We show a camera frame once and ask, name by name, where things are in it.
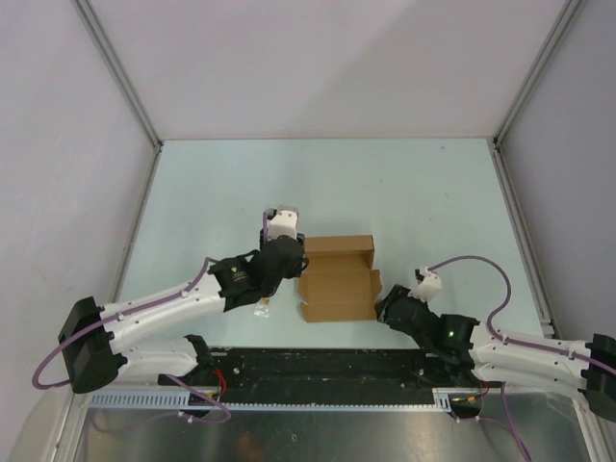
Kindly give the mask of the brown cardboard box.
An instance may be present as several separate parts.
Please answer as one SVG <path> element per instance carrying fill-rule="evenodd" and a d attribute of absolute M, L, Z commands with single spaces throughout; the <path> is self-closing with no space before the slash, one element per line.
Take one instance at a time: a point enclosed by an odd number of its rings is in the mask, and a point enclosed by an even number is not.
<path fill-rule="evenodd" d="M 382 290 L 371 235 L 310 237 L 297 285 L 307 322 L 374 321 Z"/>

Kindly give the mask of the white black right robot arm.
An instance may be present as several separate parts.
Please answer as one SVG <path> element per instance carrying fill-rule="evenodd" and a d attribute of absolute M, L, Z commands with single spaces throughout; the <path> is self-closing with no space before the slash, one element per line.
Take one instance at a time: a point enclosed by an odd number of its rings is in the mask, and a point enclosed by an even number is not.
<path fill-rule="evenodd" d="M 455 386 L 475 379 L 542 389 L 585 401 L 595 415 L 615 421 L 615 339 L 610 336 L 596 334 L 590 342 L 514 338 L 485 321 L 436 315 L 400 285 L 374 311 L 379 322 L 410 336 L 435 357 Z"/>

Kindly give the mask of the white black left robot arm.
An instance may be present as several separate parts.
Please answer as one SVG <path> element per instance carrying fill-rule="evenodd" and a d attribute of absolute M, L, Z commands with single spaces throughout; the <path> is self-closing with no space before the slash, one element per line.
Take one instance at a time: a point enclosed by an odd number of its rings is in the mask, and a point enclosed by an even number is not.
<path fill-rule="evenodd" d="M 306 269 L 304 248 L 301 233 L 267 237 L 245 254 L 206 258 L 188 282 L 156 294 L 104 305 L 91 296 L 76 301 L 57 346 L 35 368 L 33 386 L 50 389 L 41 375 L 56 358 L 62 358 L 67 378 L 55 385 L 67 386 L 75 394 L 100 390 L 124 375 L 166 375 L 194 385 L 206 382 L 213 362 L 199 335 L 184 334 L 168 344 L 154 342 L 154 336 L 275 295 L 283 280 L 298 278 Z"/>

